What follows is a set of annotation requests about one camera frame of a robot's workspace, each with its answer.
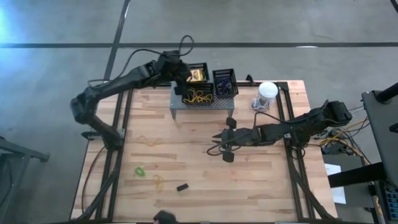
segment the white paper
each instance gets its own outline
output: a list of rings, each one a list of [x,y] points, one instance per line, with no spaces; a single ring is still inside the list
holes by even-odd
[[[326,173],[328,175],[337,174],[341,172],[341,167],[338,165],[325,164]],[[344,194],[344,187],[335,187],[331,189],[333,195],[333,201],[335,203],[346,204],[346,196]]]

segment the black metal frame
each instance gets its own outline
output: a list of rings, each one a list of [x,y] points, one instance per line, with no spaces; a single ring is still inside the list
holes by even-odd
[[[32,149],[28,149],[26,147],[14,144],[12,142],[9,142],[3,138],[0,138],[0,150],[3,150],[4,153],[1,153],[0,151],[0,164],[2,161],[6,162],[8,157],[13,157],[16,158],[19,161],[19,164],[17,165],[17,171],[13,172],[16,173],[15,176],[12,177],[12,185],[10,188],[9,193],[6,195],[6,199],[0,207],[0,223],[3,223],[4,219],[6,218],[7,212],[9,210],[9,207],[11,203],[14,201],[14,196],[19,189],[19,186],[22,183],[22,180],[25,176],[27,166],[29,165],[29,161],[31,158],[37,158],[41,162],[47,162],[49,160],[50,154],[44,154]]]
[[[248,75],[246,78],[248,82],[238,82],[238,86],[259,86],[261,82],[255,82],[253,81],[252,77]],[[293,112],[293,105],[292,101],[290,98],[290,91],[289,91],[289,86],[287,82],[276,82],[275,83],[280,91],[279,94],[276,96],[276,102],[277,102],[277,107],[279,111],[279,118],[281,120],[285,120],[285,111],[282,106],[282,98],[280,96],[281,90],[284,92],[285,95],[285,100],[286,100],[286,105],[287,105],[287,111],[289,114],[289,118],[292,119],[294,118],[294,112]],[[170,83],[164,83],[160,86],[171,86]],[[129,120],[129,112],[130,112],[130,107],[131,107],[131,102],[132,102],[132,90],[128,91],[127,94],[127,102],[126,102],[126,107],[124,111],[124,117],[123,117],[123,123],[122,123],[122,129],[127,129],[127,124]],[[114,119],[113,119],[113,127],[117,128],[118,127],[118,121],[119,121],[119,114],[120,114],[120,109],[122,105],[122,100],[123,100],[123,93],[120,93],[118,95],[118,100],[116,103],[116,109],[115,109],[115,114],[114,114]],[[116,163],[115,163],[115,169],[117,171],[117,177],[113,180],[112,182],[112,190],[111,190],[111,195],[110,195],[110,200],[109,200],[109,207],[108,207],[108,212],[106,217],[102,217],[103,213],[103,201],[104,199],[102,198],[101,203],[98,204],[97,209],[96,209],[96,215],[95,218],[92,220],[79,220],[79,223],[112,223],[113,221],[113,215],[114,215],[114,206],[116,203],[116,194],[118,191],[118,182],[119,182],[119,173],[120,173],[120,168],[121,168],[121,161],[123,158],[123,150],[124,150],[124,141],[125,137],[123,138],[123,146],[120,151],[118,151],[117,158],[116,158]],[[295,204],[295,211],[296,211],[296,216],[297,216],[297,223],[340,223],[340,224],[354,224],[355,222],[344,222],[341,220],[325,220],[325,219],[316,219],[315,218],[315,212],[314,212],[314,207],[310,201],[310,197],[304,192],[305,196],[305,201],[307,204],[307,209],[308,209],[308,218],[303,217],[303,208],[302,204],[300,201],[300,194],[299,194],[299,188],[298,188],[298,182],[297,179],[295,178],[296,173],[299,173],[300,178],[302,179],[302,184],[304,184],[307,189],[308,188],[308,179],[307,179],[307,173],[305,170],[305,164],[302,156],[302,151],[301,150],[296,150],[297,152],[297,161],[298,161],[298,172],[294,166],[294,161],[293,161],[293,149],[292,146],[290,145],[290,139],[288,137],[284,137],[284,144],[285,144],[285,153],[286,153],[286,158],[287,158],[287,165],[289,168],[289,175],[290,175],[290,181],[292,184],[292,193],[293,193],[293,198],[294,198],[294,204]],[[112,151],[108,151],[106,160],[105,160],[105,166],[104,166],[104,171],[103,171],[103,179],[101,186],[105,184],[105,182],[109,178],[109,173],[111,169],[111,160],[112,160]],[[76,220],[70,220],[69,222],[65,223],[75,223]]]

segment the robotic arm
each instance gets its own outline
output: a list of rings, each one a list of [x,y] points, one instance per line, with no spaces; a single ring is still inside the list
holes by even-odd
[[[322,107],[314,108],[290,121],[281,121],[280,124],[256,125],[258,114],[268,115],[257,112],[254,117],[254,126],[251,129],[236,129],[236,121],[233,118],[227,118],[226,124],[229,128],[213,136],[213,138],[220,138],[221,141],[213,141],[217,145],[211,147],[208,154],[215,147],[220,147],[223,160],[233,162],[234,154],[232,152],[238,149],[232,149],[233,146],[270,146],[283,137],[290,138],[293,147],[304,147],[312,135],[327,127],[347,125],[352,119],[352,115],[345,104],[339,101],[326,101]]]
[[[104,123],[95,115],[98,102],[109,96],[130,89],[155,87],[161,83],[176,81],[175,91],[182,94],[186,91],[185,83],[191,77],[189,66],[180,60],[178,50],[163,52],[157,61],[151,61],[132,69],[127,75],[116,78],[110,82],[93,87],[87,87],[70,102],[75,121],[88,124],[103,138],[108,150],[121,148],[122,140],[118,131]]]

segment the metal table leg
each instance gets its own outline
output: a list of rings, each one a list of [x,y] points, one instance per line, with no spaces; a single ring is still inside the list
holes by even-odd
[[[172,112],[173,119],[175,119],[175,117],[177,116],[177,110],[170,109],[170,111]]]
[[[230,117],[232,117],[232,114],[234,113],[234,110],[232,109],[232,110],[228,110],[228,117],[230,118]]]

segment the floor stripe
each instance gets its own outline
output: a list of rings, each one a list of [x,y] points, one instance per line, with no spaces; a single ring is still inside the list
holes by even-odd
[[[118,44],[120,43],[120,38],[122,36],[124,22],[126,21],[127,12],[129,10],[130,0],[125,0],[122,8],[122,13],[120,14],[118,29],[113,40],[113,46],[111,54],[109,55],[108,64],[106,65],[104,79],[109,80],[111,78],[112,69],[114,61],[116,59],[116,53],[118,52]]]
[[[65,43],[65,44],[0,44],[2,49],[84,49],[112,48],[114,56],[118,48],[178,48],[179,43]],[[195,43],[195,48],[344,48],[344,47],[398,47],[398,42],[292,42],[292,43]]]

